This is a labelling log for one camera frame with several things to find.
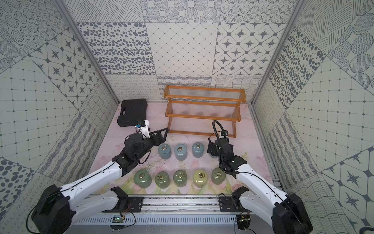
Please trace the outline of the cream yellow canister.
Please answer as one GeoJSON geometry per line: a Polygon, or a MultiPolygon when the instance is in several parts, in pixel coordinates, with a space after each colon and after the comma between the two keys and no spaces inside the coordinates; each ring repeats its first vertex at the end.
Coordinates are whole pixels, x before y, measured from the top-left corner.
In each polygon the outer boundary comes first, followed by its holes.
{"type": "Polygon", "coordinates": [[[198,169],[193,174],[193,184],[197,188],[202,188],[207,184],[208,174],[203,169],[198,169]]]}

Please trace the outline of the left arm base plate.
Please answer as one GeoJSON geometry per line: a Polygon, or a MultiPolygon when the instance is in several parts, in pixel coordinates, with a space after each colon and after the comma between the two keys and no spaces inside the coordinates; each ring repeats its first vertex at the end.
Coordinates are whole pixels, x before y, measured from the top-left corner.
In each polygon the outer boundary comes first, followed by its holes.
{"type": "Polygon", "coordinates": [[[128,197],[119,199],[114,208],[102,211],[103,213],[140,213],[143,205],[144,197],[128,197]]]}

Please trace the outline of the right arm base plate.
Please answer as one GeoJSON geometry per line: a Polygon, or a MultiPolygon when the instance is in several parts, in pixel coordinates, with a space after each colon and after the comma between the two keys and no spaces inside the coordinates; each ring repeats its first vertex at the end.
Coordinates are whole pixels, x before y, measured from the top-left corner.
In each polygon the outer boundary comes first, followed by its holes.
{"type": "Polygon", "coordinates": [[[231,196],[219,196],[217,200],[221,213],[249,212],[249,210],[246,210],[239,205],[235,205],[231,196]]]}

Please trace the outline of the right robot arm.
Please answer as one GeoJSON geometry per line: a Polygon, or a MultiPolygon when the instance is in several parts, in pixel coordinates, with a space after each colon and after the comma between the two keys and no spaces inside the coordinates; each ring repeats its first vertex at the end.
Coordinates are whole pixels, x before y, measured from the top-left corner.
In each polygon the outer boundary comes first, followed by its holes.
{"type": "Polygon", "coordinates": [[[306,208],[296,194],[287,194],[265,180],[233,152],[227,137],[210,142],[207,153],[217,156],[219,168],[243,186],[232,192],[233,203],[269,224],[276,234],[309,234],[313,231],[306,208]]]}

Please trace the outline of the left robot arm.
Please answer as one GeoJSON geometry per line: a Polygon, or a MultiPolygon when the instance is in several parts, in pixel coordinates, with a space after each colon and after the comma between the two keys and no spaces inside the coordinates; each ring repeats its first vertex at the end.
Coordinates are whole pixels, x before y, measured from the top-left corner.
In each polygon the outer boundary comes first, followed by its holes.
{"type": "Polygon", "coordinates": [[[102,168],[61,187],[47,187],[26,219],[33,221],[40,234],[63,234],[76,222],[94,214],[123,213],[129,208],[128,194],[120,187],[94,197],[91,193],[142,164],[143,156],[150,156],[153,147],[166,141],[168,131],[164,128],[149,136],[129,135],[120,154],[102,168]]]}

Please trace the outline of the green canister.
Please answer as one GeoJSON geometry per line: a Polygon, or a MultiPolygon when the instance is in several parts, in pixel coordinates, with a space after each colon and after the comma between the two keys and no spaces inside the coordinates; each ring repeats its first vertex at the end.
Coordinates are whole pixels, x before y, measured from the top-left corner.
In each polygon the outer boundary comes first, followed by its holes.
{"type": "Polygon", "coordinates": [[[224,171],[222,171],[220,168],[215,168],[213,171],[212,171],[212,174],[211,174],[211,181],[216,184],[216,185],[220,185],[222,184],[226,179],[226,174],[224,171]]]}
{"type": "Polygon", "coordinates": [[[147,170],[139,170],[134,175],[134,183],[142,189],[148,188],[152,183],[152,177],[147,170]]]}
{"type": "Polygon", "coordinates": [[[166,189],[170,185],[170,178],[167,172],[161,171],[155,176],[155,183],[160,189],[166,189]]]}
{"type": "Polygon", "coordinates": [[[183,187],[187,184],[188,176],[184,170],[178,170],[173,175],[173,181],[177,187],[183,187]]]}

